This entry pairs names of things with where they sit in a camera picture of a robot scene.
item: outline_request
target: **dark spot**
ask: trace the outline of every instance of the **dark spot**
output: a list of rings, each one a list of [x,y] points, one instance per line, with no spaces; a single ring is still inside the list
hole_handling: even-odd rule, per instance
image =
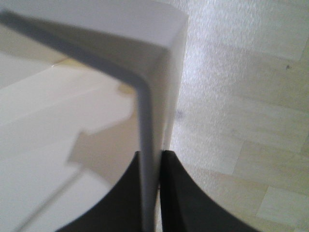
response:
[[[177,110],[175,114],[175,120],[181,120],[184,117],[184,113],[181,110]]]

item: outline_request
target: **floor tile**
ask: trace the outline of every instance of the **floor tile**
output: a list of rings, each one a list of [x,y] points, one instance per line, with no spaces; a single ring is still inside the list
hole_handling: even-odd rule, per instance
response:
[[[300,61],[304,64],[309,64],[309,40],[307,40],[307,44],[304,48],[303,55],[302,55]]]
[[[309,132],[309,114],[245,98],[232,98],[225,133],[299,153]]]
[[[205,39],[205,43],[216,42],[299,60],[309,36],[308,10],[297,4],[275,0],[164,2],[187,12],[189,34]]]
[[[309,157],[245,141],[234,175],[309,196]]]
[[[300,230],[300,229],[295,229],[293,232],[308,232],[308,231],[303,231],[303,230]]]
[[[309,229],[309,197],[279,188],[269,187],[257,216],[266,220]]]
[[[173,137],[170,149],[182,162],[224,174],[232,174],[243,144],[233,136],[191,132],[178,123],[174,125]]]
[[[194,181],[218,204],[230,212],[254,216],[267,185],[184,164]]]
[[[259,217],[248,216],[238,212],[235,213],[235,216],[261,232],[294,232],[294,228],[291,226],[268,221]]]
[[[303,156],[309,157],[309,134],[305,140],[303,147],[301,148],[301,154]]]
[[[291,64],[279,105],[309,112],[309,62]]]

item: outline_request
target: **white surface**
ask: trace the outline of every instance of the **white surface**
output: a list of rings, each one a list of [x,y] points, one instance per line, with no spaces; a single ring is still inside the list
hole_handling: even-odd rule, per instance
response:
[[[153,231],[161,151],[169,148],[183,70],[187,15],[144,0],[13,0],[0,5],[1,22],[136,89],[142,228]]]
[[[53,232],[69,223],[108,192],[139,150],[134,92],[76,62],[0,95],[1,231]]]

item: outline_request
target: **wooden floor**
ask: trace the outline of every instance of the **wooden floor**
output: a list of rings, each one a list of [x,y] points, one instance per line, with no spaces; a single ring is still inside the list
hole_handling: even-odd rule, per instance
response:
[[[232,214],[264,232],[309,232],[309,1],[257,3],[285,16],[250,2],[251,14],[263,12],[252,36],[260,44],[241,45],[239,34],[227,41],[223,35],[235,28],[219,28],[217,41],[203,34],[228,24],[221,15],[209,21],[210,8],[228,11],[234,23],[246,14],[241,8],[237,16],[228,3],[208,1],[195,14],[198,3],[174,3],[192,20],[171,149]]]

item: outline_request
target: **black curved piece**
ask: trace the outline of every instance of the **black curved piece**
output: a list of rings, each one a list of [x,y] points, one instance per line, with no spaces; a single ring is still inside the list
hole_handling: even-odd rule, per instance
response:
[[[173,151],[162,153],[160,200],[164,232],[257,232],[209,198]]]
[[[141,232],[139,152],[112,190],[57,232]]]

